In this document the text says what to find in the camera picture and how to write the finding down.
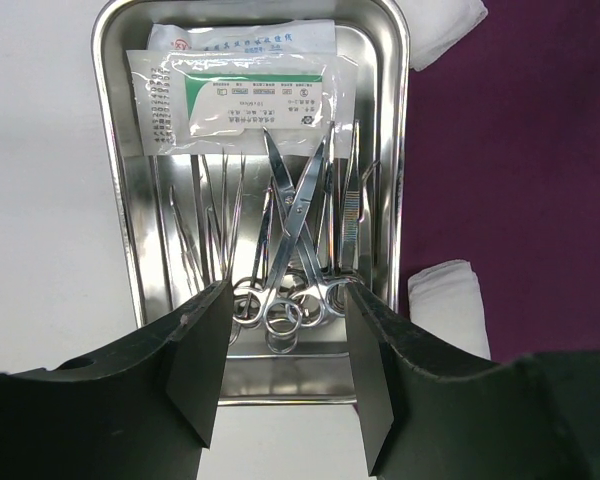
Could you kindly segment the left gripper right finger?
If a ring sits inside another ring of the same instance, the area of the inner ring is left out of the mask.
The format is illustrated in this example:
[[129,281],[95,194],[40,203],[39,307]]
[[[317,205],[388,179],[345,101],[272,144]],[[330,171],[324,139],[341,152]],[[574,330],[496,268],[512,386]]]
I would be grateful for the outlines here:
[[600,351],[499,364],[346,288],[368,473],[377,479],[600,479]]

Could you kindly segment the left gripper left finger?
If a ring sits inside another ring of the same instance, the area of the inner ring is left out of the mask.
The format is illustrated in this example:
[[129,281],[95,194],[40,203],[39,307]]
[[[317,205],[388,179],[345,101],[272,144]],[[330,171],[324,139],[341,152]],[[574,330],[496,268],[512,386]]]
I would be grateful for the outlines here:
[[58,368],[0,372],[0,479],[193,479],[210,446],[233,293],[211,284]]

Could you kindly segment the white green sterile pouch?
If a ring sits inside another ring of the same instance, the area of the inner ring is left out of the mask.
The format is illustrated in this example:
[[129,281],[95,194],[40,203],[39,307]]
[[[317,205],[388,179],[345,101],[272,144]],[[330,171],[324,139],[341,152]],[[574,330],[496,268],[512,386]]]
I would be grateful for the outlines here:
[[130,50],[136,118],[146,155],[308,156],[329,129],[350,154],[358,66],[335,54]]

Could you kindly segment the steel hemostat bottom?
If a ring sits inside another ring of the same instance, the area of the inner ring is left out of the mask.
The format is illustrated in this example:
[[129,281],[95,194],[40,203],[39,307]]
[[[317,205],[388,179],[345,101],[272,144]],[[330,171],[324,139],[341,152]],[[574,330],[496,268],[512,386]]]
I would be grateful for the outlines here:
[[332,318],[344,316],[344,310],[337,299],[337,290],[345,279],[338,273],[337,253],[338,253],[338,235],[335,229],[338,225],[337,215],[337,188],[334,186],[334,122],[329,123],[327,134],[325,135],[324,149],[324,174],[322,182],[323,187],[323,205],[320,214],[320,223],[316,230],[316,248],[319,248],[321,242],[324,242],[326,249],[326,263],[320,269],[313,269],[314,285],[316,287],[315,298],[318,308],[310,311],[309,326],[317,326],[320,323]]

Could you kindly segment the white blue suture packet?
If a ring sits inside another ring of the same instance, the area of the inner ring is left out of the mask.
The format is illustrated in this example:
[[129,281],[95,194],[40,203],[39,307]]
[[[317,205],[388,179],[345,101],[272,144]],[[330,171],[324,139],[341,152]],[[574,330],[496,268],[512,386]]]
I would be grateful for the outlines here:
[[152,51],[210,51],[247,54],[336,54],[333,20],[295,20],[270,25],[189,28],[154,24]]

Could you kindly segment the steel forceps tweezers ridged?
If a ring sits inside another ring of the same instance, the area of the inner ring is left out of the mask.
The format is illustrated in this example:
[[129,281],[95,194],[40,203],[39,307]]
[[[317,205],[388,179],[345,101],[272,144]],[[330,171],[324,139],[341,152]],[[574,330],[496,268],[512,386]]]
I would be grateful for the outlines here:
[[354,269],[359,232],[359,153],[360,124],[353,123],[351,153],[346,166],[341,210],[339,264],[342,271]]

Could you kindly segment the white gauze pad top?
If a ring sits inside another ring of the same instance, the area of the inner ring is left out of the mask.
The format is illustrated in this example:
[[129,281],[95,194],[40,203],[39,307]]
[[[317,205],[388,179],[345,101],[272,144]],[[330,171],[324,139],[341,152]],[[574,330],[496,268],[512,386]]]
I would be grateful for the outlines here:
[[422,71],[488,15],[483,1],[399,1],[410,34],[410,68]]

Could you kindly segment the stainless steel tray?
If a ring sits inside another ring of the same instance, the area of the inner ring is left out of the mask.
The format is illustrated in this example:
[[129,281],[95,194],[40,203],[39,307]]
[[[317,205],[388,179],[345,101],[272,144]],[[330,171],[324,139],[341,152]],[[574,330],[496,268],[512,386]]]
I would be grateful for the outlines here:
[[[364,281],[390,307],[399,305],[401,209],[409,62],[406,20],[393,1],[111,1],[98,15],[91,50],[114,195],[138,326],[189,299],[194,284],[182,262],[168,200],[175,186],[181,212],[194,214],[190,161],[143,152],[135,113],[130,50],[146,47],[157,23],[181,27],[255,26],[331,20],[337,51],[358,64],[355,116],[360,165],[372,168],[369,217],[374,231]],[[262,329],[243,331],[230,347],[221,406],[351,404],[355,400],[342,320],[300,334],[278,355]]]

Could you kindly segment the slim steel probe tweezers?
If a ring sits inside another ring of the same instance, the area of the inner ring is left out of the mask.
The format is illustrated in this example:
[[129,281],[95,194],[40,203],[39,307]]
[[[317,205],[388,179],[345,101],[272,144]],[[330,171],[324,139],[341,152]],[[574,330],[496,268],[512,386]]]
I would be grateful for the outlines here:
[[221,153],[220,160],[220,206],[216,205],[213,180],[206,155],[200,157],[203,167],[201,180],[207,193],[203,195],[203,240],[207,255],[206,266],[211,281],[232,279],[236,248],[241,221],[246,157],[241,154],[238,160],[238,177],[233,203],[229,197],[230,156]]

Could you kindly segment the steel hemostat long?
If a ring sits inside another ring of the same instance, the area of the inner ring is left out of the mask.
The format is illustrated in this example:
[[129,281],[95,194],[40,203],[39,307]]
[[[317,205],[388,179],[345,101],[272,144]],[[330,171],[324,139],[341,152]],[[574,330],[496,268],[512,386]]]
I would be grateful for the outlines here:
[[[256,241],[256,249],[251,274],[249,277],[242,279],[238,283],[238,286],[245,285],[251,289],[256,287],[262,288],[268,278],[269,246],[272,231],[272,214],[274,209],[273,190],[273,181],[270,181],[265,191],[262,217]],[[233,320],[243,328],[254,328],[258,324],[258,320],[250,317],[250,311],[253,302],[254,296],[252,293],[247,293],[243,300],[238,301],[238,306],[240,309],[234,314]]]

